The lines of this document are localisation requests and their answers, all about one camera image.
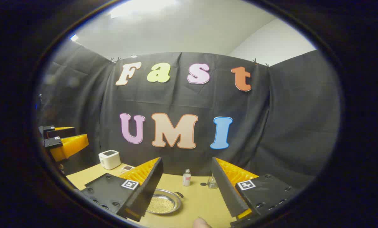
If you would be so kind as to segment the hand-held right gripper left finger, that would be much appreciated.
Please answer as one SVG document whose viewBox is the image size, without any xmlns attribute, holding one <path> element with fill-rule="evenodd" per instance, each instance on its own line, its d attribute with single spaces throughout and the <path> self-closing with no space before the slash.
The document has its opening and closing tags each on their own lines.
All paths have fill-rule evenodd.
<svg viewBox="0 0 378 228">
<path fill-rule="evenodd" d="M 105 173 L 85 184 L 82 193 L 106 210 L 139 222 L 162 174 L 163 161 L 157 157 L 120 176 Z"/>
</svg>

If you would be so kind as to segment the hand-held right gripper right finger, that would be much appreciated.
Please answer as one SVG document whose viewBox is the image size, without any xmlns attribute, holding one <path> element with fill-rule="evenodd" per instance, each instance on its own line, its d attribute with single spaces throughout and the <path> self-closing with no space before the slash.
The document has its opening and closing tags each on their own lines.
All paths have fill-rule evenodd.
<svg viewBox="0 0 378 228">
<path fill-rule="evenodd" d="M 258 176 L 216 157 L 211 171 L 230 215 L 236 218 L 231 227 L 257 222 L 286 206 L 299 193 L 271 174 Z"/>
</svg>

